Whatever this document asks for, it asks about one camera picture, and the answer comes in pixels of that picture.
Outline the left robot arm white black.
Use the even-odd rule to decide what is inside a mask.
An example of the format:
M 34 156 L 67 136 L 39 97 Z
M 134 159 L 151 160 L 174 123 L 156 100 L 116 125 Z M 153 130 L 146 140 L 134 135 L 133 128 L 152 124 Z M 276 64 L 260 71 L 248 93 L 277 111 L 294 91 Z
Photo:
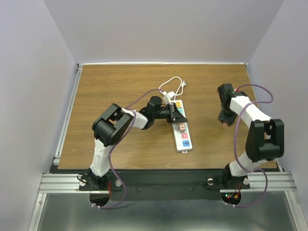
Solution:
M 152 96 L 147 105 L 138 112 L 113 103 L 94 121 L 94 155 L 87 175 L 95 189 L 101 190 L 107 186 L 111 153 L 115 146 L 132 128 L 147 130 L 158 119 L 165 119 L 169 124 L 188 121 L 178 110 L 176 103 L 163 104 L 159 96 Z

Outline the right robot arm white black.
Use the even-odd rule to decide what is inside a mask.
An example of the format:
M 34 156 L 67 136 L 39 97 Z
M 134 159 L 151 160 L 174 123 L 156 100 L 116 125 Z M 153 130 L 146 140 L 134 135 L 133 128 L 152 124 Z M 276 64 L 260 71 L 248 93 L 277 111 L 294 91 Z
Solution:
M 219 90 L 218 94 L 221 102 L 219 121 L 231 126 L 238 119 L 233 139 L 235 160 L 225 166 L 221 176 L 223 186 L 230 189 L 243 184 L 247 174 L 260 165 L 283 156 L 284 123 L 260 111 L 242 91 Z M 239 121 L 249 128 L 241 156 L 236 151 Z

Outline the white power strip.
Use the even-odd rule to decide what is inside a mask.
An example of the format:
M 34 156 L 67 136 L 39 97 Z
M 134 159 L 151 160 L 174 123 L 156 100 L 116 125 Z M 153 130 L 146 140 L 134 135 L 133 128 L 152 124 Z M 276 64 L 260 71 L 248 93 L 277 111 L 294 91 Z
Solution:
M 174 103 L 179 113 L 182 116 L 186 117 L 182 100 L 173 100 L 171 102 Z M 193 146 L 192 146 L 191 136 L 189 133 L 188 123 L 176 122 L 172 124 L 172 128 L 173 128 L 173 134 L 175 138 L 175 145 L 177 152 L 186 154 L 188 151 L 191 151 Z

